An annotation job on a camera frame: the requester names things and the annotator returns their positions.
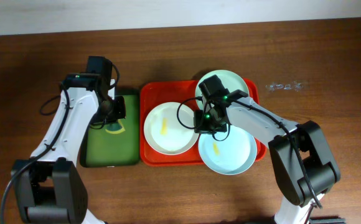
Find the yellow green sponge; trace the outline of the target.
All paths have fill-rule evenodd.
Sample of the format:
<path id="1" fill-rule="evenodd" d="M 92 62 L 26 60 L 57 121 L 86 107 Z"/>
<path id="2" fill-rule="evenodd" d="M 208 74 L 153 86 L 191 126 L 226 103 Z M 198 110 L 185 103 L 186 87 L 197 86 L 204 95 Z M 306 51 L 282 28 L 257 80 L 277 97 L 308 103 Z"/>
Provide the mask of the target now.
<path id="1" fill-rule="evenodd" d="M 122 120 L 118 119 L 114 123 L 107 124 L 105 126 L 105 131 L 109 134 L 121 134 L 125 132 L 125 127 Z"/>

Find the cream white plate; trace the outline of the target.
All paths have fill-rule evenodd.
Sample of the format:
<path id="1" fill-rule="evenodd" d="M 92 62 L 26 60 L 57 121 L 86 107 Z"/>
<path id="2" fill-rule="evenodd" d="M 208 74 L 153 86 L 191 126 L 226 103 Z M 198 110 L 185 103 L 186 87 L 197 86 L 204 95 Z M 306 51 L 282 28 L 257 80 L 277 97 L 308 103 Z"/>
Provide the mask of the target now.
<path id="1" fill-rule="evenodd" d="M 154 151 L 174 156 L 182 154 L 197 142 L 199 134 L 191 128 L 194 112 L 178 102 L 167 102 L 153 108 L 144 121 L 144 137 Z"/>

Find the light blue plate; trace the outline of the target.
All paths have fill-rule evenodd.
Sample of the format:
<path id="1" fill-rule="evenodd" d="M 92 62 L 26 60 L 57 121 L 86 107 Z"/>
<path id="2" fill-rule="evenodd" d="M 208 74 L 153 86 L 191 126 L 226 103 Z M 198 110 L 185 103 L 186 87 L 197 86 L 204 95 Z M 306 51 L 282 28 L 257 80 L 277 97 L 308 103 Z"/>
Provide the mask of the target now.
<path id="1" fill-rule="evenodd" d="M 204 164 L 223 175 L 237 175 L 248 170 L 257 157 L 255 138 L 245 130 L 230 126 L 230 132 L 201 134 L 198 150 Z"/>

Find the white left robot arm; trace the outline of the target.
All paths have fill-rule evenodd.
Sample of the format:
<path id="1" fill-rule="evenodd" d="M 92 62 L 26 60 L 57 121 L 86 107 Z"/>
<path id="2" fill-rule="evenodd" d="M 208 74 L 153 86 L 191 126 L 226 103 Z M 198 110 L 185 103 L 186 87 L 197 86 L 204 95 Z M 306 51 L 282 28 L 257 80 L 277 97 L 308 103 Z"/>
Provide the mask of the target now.
<path id="1" fill-rule="evenodd" d="M 46 135 L 29 159 L 14 162 L 11 179 L 24 223 L 101 223 L 88 209 L 77 159 L 90 125 L 125 117 L 110 75 L 71 73 L 60 84 L 60 103 Z"/>

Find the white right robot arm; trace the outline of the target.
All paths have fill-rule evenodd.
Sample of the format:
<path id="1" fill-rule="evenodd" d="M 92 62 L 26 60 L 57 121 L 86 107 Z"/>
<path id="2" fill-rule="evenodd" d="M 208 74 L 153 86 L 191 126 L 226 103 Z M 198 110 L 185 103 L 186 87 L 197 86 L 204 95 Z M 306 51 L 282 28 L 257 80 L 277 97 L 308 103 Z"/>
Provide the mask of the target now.
<path id="1" fill-rule="evenodd" d="M 200 99 L 206 105 L 194 118 L 196 133 L 215 134 L 234 126 L 270 150 L 276 183 L 283 194 L 270 223 L 344 222 L 342 218 L 311 216 L 315 208 L 322 207 L 320 199 L 340 180 L 340 169 L 317 123 L 283 119 L 241 90 L 204 94 Z"/>

